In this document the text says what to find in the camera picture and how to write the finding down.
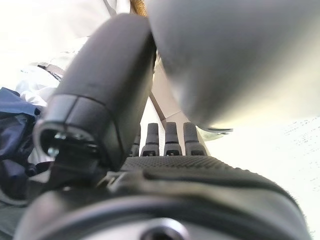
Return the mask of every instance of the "screw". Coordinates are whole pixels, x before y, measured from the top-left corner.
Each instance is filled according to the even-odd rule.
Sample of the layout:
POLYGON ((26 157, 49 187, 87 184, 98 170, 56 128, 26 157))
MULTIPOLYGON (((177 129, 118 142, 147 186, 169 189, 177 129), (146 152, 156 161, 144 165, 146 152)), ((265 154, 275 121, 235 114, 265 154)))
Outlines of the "screw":
POLYGON ((55 147, 49 147, 47 153, 50 157, 55 158, 59 154, 59 149, 55 147))

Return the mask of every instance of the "navy blue fabric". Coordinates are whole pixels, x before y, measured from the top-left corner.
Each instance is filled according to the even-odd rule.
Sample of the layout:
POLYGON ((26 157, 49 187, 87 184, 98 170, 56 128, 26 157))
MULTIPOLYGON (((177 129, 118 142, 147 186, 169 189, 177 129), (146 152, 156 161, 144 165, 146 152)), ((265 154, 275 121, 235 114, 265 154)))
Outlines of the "navy blue fabric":
POLYGON ((25 168, 11 160, 0 161, 0 186, 13 199, 26 197, 28 176, 25 168))
POLYGON ((27 114, 35 117, 40 114, 40 110, 3 87, 0 89, 0 117, 1 113, 27 114))
POLYGON ((0 187, 13 199, 23 199, 28 176, 37 173, 28 157, 34 149, 32 131, 40 110, 16 92, 0 89, 0 187))

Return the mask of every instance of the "round hole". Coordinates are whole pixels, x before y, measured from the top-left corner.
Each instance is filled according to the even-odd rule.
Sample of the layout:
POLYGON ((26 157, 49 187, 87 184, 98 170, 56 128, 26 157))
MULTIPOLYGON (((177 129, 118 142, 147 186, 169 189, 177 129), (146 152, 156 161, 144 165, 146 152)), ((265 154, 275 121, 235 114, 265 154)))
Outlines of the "round hole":
POLYGON ((141 240, 184 240, 175 230, 169 227, 158 227, 147 231, 141 240))

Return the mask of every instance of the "metal screw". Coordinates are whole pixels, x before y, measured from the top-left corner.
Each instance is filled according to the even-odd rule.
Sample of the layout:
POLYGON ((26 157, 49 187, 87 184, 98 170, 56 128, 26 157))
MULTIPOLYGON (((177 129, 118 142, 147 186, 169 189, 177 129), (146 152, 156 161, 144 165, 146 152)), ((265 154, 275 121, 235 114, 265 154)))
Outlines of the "metal screw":
POLYGON ((65 140, 67 136, 64 133, 57 132, 56 135, 54 136, 55 139, 62 139, 65 140))
POLYGON ((55 147, 49 147, 47 153, 50 157, 55 158, 59 154, 59 149, 55 147))

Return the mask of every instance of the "white cloth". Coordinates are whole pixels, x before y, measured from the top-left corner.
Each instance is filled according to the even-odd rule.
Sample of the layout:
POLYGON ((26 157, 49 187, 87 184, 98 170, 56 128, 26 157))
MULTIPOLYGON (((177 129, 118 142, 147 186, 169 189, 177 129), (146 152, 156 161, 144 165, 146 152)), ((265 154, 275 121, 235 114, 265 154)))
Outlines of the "white cloth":
MULTIPOLYGON (((107 2, 117 14, 130 12, 130 0, 107 2)), ((69 49, 110 16, 104 0, 0 0, 0 86, 14 89, 21 66, 69 49)))
POLYGON ((15 91, 33 105, 46 107, 49 97, 59 85, 59 81, 38 66, 26 66, 20 70, 20 82, 15 91))

